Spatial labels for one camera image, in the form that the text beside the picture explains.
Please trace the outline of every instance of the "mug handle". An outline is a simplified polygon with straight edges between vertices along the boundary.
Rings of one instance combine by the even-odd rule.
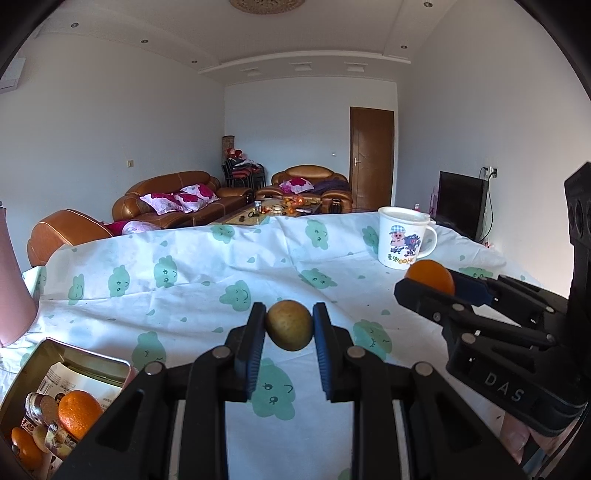
[[[435,229],[432,226],[427,225],[427,229],[426,230],[431,230],[434,236],[434,241],[433,244],[427,248],[425,251],[421,252],[419,251],[417,258],[423,258],[426,257],[427,255],[431,255],[433,253],[433,250],[435,250],[435,247],[437,246],[437,232],[435,231]]]

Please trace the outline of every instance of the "coffee table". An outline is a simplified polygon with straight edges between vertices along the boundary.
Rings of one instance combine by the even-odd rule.
[[[273,205],[282,205],[282,200],[278,200],[278,199],[263,199],[263,200],[261,200],[261,202],[262,202],[263,207],[271,207]],[[310,213],[296,211],[293,215],[288,215],[287,213],[285,213],[285,211],[283,211],[283,213],[280,213],[280,214],[279,213],[262,213],[259,216],[252,216],[252,215],[249,216],[250,213],[254,213],[254,211],[255,211],[255,204],[249,203],[245,207],[242,207],[241,209],[236,210],[235,212],[229,213],[228,215],[223,216],[222,218],[219,218],[215,222],[212,222],[212,225],[216,224],[216,223],[224,223],[225,225],[247,225],[247,226],[260,225],[263,222],[263,220],[268,216],[300,217],[300,216],[305,216],[305,215],[316,215],[317,213],[320,212],[321,207],[322,207],[321,203],[314,203],[312,205],[306,205],[305,207],[303,207],[308,210],[311,210]]]

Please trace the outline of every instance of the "human hand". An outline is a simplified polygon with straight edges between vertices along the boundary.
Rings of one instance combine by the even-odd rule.
[[[503,420],[503,426],[501,427],[501,435],[499,440],[505,446],[507,451],[515,459],[517,463],[521,463],[523,459],[524,447],[527,441],[532,437],[535,442],[546,452],[547,455],[552,455],[554,451],[560,446],[563,440],[568,436],[570,431],[573,429],[576,421],[574,421],[563,433],[557,437],[544,437],[535,430],[532,430],[521,421],[517,420],[514,416],[505,414],[505,420]],[[562,452],[554,460],[557,462],[564,454]]]

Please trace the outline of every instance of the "wall outlet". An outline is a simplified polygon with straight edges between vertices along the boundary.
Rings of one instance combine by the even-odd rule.
[[[482,171],[484,170],[484,178],[485,180],[495,179],[496,178],[496,167],[482,167],[480,170],[480,175],[482,175]]]

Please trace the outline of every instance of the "ceiling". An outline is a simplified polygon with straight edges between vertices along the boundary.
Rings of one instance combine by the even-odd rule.
[[[228,0],[66,0],[39,35],[127,43],[224,85],[314,75],[396,80],[455,1],[306,0],[252,15]]]

